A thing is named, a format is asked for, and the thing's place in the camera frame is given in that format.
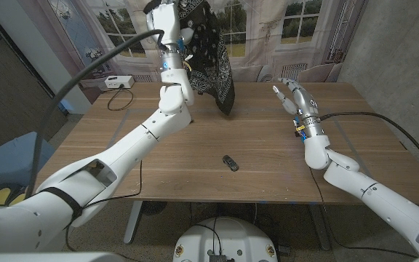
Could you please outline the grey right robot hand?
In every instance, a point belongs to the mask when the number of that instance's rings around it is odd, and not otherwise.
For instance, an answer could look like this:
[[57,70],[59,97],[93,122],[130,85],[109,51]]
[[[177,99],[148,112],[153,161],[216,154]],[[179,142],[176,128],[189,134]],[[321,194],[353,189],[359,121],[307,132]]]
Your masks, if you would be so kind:
[[298,82],[292,79],[279,79],[286,84],[289,91],[293,94],[290,100],[279,88],[272,87],[277,98],[280,99],[284,110],[293,115],[295,131],[303,139],[324,135],[324,130],[320,123],[319,109],[314,97]]

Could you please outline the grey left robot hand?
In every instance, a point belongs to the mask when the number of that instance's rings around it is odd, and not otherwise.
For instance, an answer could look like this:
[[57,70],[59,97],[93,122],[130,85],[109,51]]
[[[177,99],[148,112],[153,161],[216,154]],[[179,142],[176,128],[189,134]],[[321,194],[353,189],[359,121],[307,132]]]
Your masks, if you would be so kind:
[[179,1],[152,0],[143,9],[147,29],[163,31],[153,37],[160,51],[162,71],[183,69],[182,54],[194,33],[193,29],[180,26],[178,3]]

